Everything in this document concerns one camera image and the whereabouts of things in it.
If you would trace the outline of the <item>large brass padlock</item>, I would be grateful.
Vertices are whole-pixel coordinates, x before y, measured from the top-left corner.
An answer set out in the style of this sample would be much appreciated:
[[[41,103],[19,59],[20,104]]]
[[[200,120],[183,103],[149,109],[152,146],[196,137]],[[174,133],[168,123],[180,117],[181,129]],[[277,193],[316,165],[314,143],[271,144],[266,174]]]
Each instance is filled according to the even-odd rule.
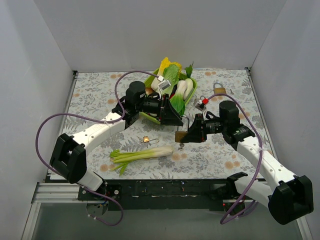
[[[226,89],[223,84],[218,81],[213,83],[213,91],[215,94],[226,94]]]
[[[190,126],[190,119],[186,116],[186,115],[182,115],[180,117],[180,120],[182,119],[186,119],[186,130],[179,130],[179,126],[177,127],[177,130],[175,132],[175,139],[174,141],[176,143],[181,143],[182,142],[182,139],[186,136],[186,134],[188,133],[188,130],[189,130],[189,126]]]

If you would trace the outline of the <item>small key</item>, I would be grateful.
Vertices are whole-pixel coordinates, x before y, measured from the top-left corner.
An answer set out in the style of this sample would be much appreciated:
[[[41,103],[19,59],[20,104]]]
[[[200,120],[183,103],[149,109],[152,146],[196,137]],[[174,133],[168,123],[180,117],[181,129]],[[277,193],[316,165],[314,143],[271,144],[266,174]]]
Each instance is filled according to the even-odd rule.
[[[178,150],[179,150],[179,151],[182,151],[182,150],[184,149],[184,146],[185,146],[184,143],[180,143]]]

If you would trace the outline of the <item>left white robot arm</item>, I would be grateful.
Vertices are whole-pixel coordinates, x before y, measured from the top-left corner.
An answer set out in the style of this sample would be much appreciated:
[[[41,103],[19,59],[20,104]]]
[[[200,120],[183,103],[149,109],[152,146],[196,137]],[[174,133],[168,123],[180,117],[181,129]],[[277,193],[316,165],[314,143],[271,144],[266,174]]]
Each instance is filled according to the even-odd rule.
[[[71,184],[79,184],[89,189],[95,200],[106,196],[103,179],[87,168],[87,155],[111,136],[120,133],[138,120],[139,114],[155,114],[160,124],[182,126],[180,115],[170,103],[169,96],[155,99],[146,96],[146,86],[141,81],[129,84],[120,103],[106,115],[101,123],[87,129],[57,138],[50,159],[50,166]]]

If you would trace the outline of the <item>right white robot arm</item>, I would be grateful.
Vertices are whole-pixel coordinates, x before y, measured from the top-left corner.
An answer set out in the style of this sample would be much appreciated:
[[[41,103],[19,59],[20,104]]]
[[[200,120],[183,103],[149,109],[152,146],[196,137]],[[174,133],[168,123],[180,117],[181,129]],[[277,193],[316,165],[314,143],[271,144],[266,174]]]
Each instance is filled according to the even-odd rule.
[[[208,134],[222,134],[223,139],[256,169],[255,176],[244,172],[228,177],[227,195],[232,199],[247,196],[268,208],[281,225],[310,214],[314,210],[313,185],[303,175],[297,176],[262,147],[258,134],[240,122],[239,108],[230,100],[219,104],[219,116],[210,112],[207,119],[197,114],[187,131],[176,131],[177,143],[202,143]],[[256,175],[261,174],[263,184]]]

